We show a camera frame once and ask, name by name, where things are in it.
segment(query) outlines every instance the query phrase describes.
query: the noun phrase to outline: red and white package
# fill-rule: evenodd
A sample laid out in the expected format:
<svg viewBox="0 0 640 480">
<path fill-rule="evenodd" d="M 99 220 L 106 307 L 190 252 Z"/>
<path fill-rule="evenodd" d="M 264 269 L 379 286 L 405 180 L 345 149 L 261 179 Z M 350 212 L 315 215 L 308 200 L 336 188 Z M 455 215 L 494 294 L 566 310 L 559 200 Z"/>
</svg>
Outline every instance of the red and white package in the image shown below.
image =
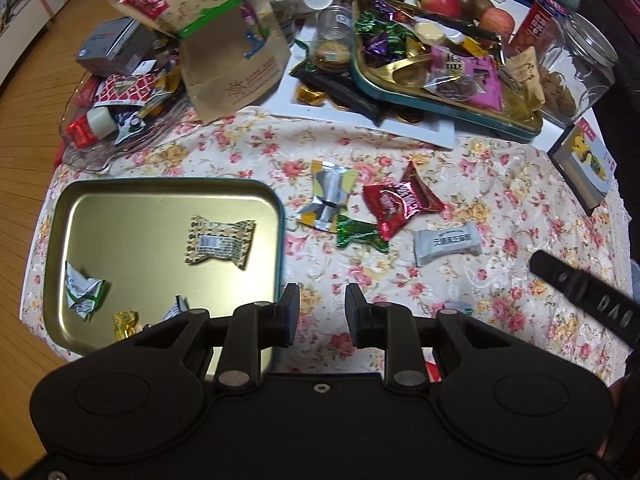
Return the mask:
<svg viewBox="0 0 640 480">
<path fill-rule="evenodd" d="M 153 74 L 125 76 L 110 75 L 94 106 L 144 106 L 156 84 Z"/>
</svg>

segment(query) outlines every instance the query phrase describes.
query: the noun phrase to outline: paper bag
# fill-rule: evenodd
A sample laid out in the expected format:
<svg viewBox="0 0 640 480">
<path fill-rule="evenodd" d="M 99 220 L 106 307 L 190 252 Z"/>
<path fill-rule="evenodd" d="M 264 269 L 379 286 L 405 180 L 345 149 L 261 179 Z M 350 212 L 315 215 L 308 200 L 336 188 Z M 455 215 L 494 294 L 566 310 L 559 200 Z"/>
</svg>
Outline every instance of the paper bag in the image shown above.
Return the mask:
<svg viewBox="0 0 640 480">
<path fill-rule="evenodd" d="M 109 0 L 180 38 L 182 77 L 200 119 L 230 115 L 282 76 L 289 47 L 268 0 Z"/>
</svg>

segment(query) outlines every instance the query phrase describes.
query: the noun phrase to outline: cardboard box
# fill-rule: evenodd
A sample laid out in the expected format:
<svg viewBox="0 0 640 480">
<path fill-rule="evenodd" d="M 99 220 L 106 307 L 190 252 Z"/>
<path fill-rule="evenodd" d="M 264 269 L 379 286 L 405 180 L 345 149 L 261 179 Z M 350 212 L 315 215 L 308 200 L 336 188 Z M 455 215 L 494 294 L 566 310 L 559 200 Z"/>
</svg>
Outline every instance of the cardboard box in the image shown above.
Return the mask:
<svg viewBox="0 0 640 480">
<path fill-rule="evenodd" d="M 128 76 L 144 59 L 155 40 L 155 32 L 132 18 L 103 22 L 84 42 L 76 61 L 97 76 Z"/>
</svg>

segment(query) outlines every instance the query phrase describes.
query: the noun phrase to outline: tin tray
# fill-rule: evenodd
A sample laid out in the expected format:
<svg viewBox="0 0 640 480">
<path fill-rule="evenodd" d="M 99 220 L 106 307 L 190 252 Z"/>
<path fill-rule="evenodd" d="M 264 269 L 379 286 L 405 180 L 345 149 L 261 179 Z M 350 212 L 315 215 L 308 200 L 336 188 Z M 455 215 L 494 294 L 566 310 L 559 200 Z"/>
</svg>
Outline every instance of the tin tray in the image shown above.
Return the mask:
<svg viewBox="0 0 640 480">
<path fill-rule="evenodd" d="M 245 270 L 210 258 L 184 262 L 194 215 L 216 222 L 255 220 Z M 256 180 L 132 178 L 85 180 L 60 195 L 51 227 L 43 317 L 58 345 L 86 355 L 114 342 L 115 312 L 135 310 L 141 325 L 158 323 L 176 295 L 212 317 L 242 304 L 273 301 L 280 292 L 284 210 L 276 194 Z M 104 303 L 90 321 L 68 308 L 65 262 L 85 276 L 107 281 Z M 209 373 L 220 349 L 214 349 Z M 262 368 L 271 349 L 262 352 Z"/>
<path fill-rule="evenodd" d="M 423 14 L 423 11 L 417 7 L 399 2 L 392 3 L 409 15 Z M 373 5 L 374 0 L 354 2 L 354 22 L 360 17 L 363 10 L 370 9 Z M 451 21 L 455 22 L 448 23 L 452 28 L 478 30 L 478 27 L 468 23 L 459 22 L 459 20 Z M 354 30 L 351 75 L 355 85 L 365 94 L 393 104 L 419 108 L 480 124 L 496 130 L 501 137 L 517 142 L 531 142 L 540 133 L 542 129 L 540 112 L 531 112 L 527 109 L 522 95 L 514 92 L 504 82 L 500 82 L 504 110 L 500 113 L 492 112 L 465 103 L 443 99 L 423 89 L 423 80 L 427 77 L 430 65 L 431 56 L 427 54 L 396 61 L 378 69 L 370 68 L 366 65 L 362 55 L 362 38 Z"/>
</svg>

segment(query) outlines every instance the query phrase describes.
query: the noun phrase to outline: snack bag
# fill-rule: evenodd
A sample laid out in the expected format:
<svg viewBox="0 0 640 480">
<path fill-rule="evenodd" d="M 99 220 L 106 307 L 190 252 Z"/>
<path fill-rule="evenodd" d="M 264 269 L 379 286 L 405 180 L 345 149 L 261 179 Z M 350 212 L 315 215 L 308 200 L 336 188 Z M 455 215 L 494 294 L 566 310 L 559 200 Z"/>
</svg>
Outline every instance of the snack bag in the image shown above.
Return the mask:
<svg viewBox="0 0 640 480">
<path fill-rule="evenodd" d="M 231 115 L 282 76 L 289 47 L 268 0 L 109 0 L 180 38 L 180 68 L 204 123 Z"/>
<path fill-rule="evenodd" d="M 425 89 L 452 101 L 502 111 L 502 88 L 491 56 L 463 57 L 431 47 L 433 62 Z"/>
</svg>

